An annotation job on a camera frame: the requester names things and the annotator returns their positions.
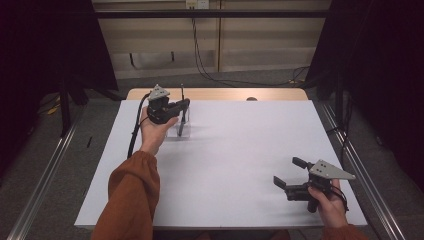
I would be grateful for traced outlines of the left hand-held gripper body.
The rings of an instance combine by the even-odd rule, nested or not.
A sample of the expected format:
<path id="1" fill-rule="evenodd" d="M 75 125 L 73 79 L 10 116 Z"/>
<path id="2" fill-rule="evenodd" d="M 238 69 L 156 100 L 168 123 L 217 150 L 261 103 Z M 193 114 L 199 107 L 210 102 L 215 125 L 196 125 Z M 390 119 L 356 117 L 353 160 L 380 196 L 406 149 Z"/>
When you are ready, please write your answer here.
<path id="1" fill-rule="evenodd" d="M 158 84 L 150 92 L 147 114 L 153 123 L 165 124 L 179 115 L 181 107 L 177 103 L 170 103 L 169 95 L 170 93 Z"/>

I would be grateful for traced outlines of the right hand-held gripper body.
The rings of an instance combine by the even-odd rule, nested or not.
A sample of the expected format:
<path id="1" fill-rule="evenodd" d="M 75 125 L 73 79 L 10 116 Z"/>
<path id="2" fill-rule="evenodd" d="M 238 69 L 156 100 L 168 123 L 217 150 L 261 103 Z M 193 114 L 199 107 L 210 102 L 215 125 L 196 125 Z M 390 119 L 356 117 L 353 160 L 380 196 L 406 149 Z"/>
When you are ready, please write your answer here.
<path id="1" fill-rule="evenodd" d="M 286 185 L 284 190 L 288 201 L 307 201 L 307 210 L 310 213 L 317 211 L 319 202 L 308 192 L 309 187 L 316 188 L 326 196 L 334 193 L 344 203 L 345 211 L 348 210 L 347 199 L 339 187 L 332 183 L 334 179 L 355 180 L 356 176 L 340 169 L 324 160 L 318 160 L 316 163 L 308 162 L 309 166 L 305 168 L 308 171 L 308 181 L 301 185 Z"/>

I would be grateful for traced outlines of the black marker pen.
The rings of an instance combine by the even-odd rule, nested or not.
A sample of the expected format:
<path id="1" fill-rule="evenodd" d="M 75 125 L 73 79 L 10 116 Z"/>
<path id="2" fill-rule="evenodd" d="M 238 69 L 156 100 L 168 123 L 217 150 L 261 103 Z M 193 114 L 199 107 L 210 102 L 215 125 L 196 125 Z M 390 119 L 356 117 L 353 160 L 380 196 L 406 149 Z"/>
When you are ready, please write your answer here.
<path id="1" fill-rule="evenodd" d="M 179 128 L 178 128 L 178 131 L 177 131 L 177 135 L 179 136 L 179 137 L 181 137 L 182 136 L 182 133 L 183 133 L 183 129 L 184 129 L 184 125 L 185 125 L 185 123 L 186 123 L 186 116 L 185 116 L 185 112 L 184 111 L 182 111 L 181 112 L 181 123 L 180 123 L 180 125 L 179 125 Z"/>

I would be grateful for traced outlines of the clear plastic organizer box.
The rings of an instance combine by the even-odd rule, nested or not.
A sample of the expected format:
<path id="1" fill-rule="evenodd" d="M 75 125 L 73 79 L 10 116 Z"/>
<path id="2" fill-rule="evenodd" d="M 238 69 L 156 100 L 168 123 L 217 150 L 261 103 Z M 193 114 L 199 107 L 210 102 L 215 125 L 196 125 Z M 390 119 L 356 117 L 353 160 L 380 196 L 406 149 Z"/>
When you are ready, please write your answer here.
<path id="1" fill-rule="evenodd" d="M 188 139 L 190 137 L 190 134 L 191 134 L 190 109 L 187 109 L 184 112 L 186 116 L 186 123 L 184 125 L 182 136 L 179 137 L 177 135 L 177 131 L 181 123 L 182 114 L 180 113 L 178 116 L 178 122 L 167 131 L 167 135 L 166 135 L 167 138 L 174 139 L 174 140 L 183 140 L 183 139 Z"/>

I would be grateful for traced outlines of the person's left hand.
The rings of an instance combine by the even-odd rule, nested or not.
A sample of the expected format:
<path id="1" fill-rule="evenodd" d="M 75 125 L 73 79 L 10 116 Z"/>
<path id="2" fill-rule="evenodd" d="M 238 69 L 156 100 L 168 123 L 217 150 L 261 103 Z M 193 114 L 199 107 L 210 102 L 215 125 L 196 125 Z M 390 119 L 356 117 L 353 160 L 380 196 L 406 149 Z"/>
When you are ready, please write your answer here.
<path id="1" fill-rule="evenodd" d="M 142 135 L 140 151 L 155 156 L 165 139 L 167 131 L 177 122 L 178 118 L 173 117 L 165 124 L 155 124 L 149 120 L 147 108 L 143 107 L 140 119 L 140 131 Z"/>

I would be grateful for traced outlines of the person's right hand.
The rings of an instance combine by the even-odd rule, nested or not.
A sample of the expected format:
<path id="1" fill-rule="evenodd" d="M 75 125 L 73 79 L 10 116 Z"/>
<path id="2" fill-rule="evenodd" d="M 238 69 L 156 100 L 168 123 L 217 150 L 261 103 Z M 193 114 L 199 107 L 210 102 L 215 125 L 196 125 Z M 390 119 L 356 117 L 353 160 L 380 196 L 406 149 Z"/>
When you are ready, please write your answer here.
<path id="1" fill-rule="evenodd" d="M 318 211 L 325 227 L 341 228 L 348 225 L 343 201 L 334 193 L 326 196 L 316 188 L 309 187 L 308 192 L 318 202 Z"/>

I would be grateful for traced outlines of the white table sheet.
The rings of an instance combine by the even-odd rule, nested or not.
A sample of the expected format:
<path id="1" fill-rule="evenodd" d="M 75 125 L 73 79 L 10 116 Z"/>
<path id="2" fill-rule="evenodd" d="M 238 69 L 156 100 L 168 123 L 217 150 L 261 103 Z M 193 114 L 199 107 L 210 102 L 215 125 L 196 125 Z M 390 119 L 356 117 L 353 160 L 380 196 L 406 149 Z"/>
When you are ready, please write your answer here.
<path id="1" fill-rule="evenodd" d="M 273 183 L 307 181 L 292 163 L 339 163 L 310 101 L 201 101 L 190 104 L 188 139 L 166 138 L 158 159 L 156 229 L 271 229 L 318 226 L 304 202 Z"/>

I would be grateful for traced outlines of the black metal stand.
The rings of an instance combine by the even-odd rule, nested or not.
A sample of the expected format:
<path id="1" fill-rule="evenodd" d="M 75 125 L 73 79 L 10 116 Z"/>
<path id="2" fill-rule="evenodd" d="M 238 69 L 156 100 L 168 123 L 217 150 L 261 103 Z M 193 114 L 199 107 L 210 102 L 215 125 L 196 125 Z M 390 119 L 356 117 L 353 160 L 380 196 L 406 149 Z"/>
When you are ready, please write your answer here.
<path id="1" fill-rule="evenodd" d="M 69 96 L 64 78 L 60 81 L 60 108 L 62 116 L 62 132 L 61 137 L 64 137 L 71 127 L 71 116 L 69 110 Z"/>

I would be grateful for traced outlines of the black curtain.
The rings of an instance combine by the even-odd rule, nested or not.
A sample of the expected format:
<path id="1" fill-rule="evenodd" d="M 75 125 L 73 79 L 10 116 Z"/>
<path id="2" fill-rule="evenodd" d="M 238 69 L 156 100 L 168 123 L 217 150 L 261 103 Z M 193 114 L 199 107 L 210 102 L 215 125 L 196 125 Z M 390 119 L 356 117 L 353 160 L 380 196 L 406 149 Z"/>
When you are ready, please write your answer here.
<path id="1" fill-rule="evenodd" d="M 327 99 L 341 80 L 424 191 L 424 0 L 330 0 L 306 82 Z"/>
<path id="2" fill-rule="evenodd" d="M 117 80 L 92 0 L 0 0 L 0 177 L 35 125 L 40 101 Z"/>

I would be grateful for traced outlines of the aluminium floor rail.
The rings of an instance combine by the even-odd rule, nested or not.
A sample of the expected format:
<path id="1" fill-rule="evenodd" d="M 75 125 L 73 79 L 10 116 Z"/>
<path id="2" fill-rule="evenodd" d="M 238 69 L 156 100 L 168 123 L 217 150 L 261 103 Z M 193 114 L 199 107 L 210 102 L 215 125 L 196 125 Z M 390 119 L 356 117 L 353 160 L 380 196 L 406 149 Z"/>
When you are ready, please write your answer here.
<path id="1" fill-rule="evenodd" d="M 379 222 L 385 230 L 389 240 L 406 240 L 400 226 L 393 215 L 392 211 L 386 204 L 376 185 L 374 184 L 370 174 L 367 172 L 365 165 L 362 163 L 354 145 L 348 139 L 348 135 L 341 129 L 336 122 L 336 114 L 329 104 L 322 106 L 323 112 L 332 127 L 339 143 L 341 144 L 340 161 L 344 162 L 343 157 L 346 157 L 349 164 L 356 173 L 357 179 L 361 183 L 370 204 L 375 211 Z"/>
<path id="2" fill-rule="evenodd" d="M 16 220 L 7 240 L 25 240 L 26 236 L 32 226 L 32 223 L 43 203 L 45 196 L 50 188 L 54 176 L 66 154 L 66 151 L 71 143 L 76 127 L 80 122 L 82 111 L 78 112 L 74 121 L 71 123 L 69 129 L 60 138 L 55 151 L 53 152 L 49 162 L 37 182 L 37 185 L 32 192 L 29 200 L 27 201 L 24 209 L 21 211 L 18 219 Z"/>

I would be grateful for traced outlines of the white wall socket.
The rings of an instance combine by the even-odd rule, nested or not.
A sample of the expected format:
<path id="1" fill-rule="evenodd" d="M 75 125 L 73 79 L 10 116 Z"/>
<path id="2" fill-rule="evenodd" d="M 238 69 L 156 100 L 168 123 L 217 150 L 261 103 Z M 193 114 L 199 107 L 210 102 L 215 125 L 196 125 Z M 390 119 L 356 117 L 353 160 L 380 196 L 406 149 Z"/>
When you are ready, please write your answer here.
<path id="1" fill-rule="evenodd" d="M 209 0 L 185 0 L 187 9 L 208 9 L 210 6 Z"/>

